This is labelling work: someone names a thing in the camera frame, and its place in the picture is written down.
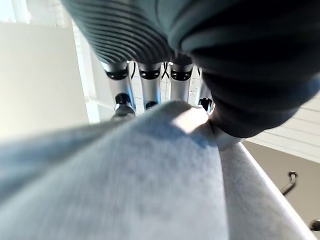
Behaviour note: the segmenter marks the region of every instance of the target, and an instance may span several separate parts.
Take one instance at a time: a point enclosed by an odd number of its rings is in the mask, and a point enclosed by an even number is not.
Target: gray towel
[[[219,153],[190,110],[0,147],[0,240],[315,239],[244,147]]]

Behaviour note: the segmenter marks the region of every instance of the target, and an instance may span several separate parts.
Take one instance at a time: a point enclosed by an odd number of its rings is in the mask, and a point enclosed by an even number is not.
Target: black bracket
[[[288,175],[290,182],[280,190],[283,196],[287,195],[297,184],[298,174],[295,171],[290,171]]]

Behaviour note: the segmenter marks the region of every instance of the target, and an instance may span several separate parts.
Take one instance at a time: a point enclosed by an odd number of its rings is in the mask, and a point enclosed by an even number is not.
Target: cable
[[[162,74],[162,76],[161,76],[161,79],[163,79],[164,76],[165,76],[166,74],[168,74],[168,73],[167,73],[168,63],[167,63],[167,62],[164,62],[164,63],[163,63],[163,67],[164,67],[164,71],[163,71],[163,74]]]
[[[133,62],[133,72],[131,74],[131,79],[134,77],[136,71],[136,62]]]

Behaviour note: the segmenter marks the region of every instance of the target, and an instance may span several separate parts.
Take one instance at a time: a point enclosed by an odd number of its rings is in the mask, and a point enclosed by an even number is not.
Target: white wall
[[[0,141],[88,122],[71,28],[0,23]]]

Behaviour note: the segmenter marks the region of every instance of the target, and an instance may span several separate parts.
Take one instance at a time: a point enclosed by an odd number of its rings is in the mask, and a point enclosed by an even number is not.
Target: robotic hand
[[[126,61],[138,62],[145,108],[160,101],[161,62],[173,63],[177,100],[188,99],[190,70],[201,67],[215,103],[212,124],[237,138],[283,124],[320,88],[318,0],[63,3],[113,76],[116,101],[133,107]]]

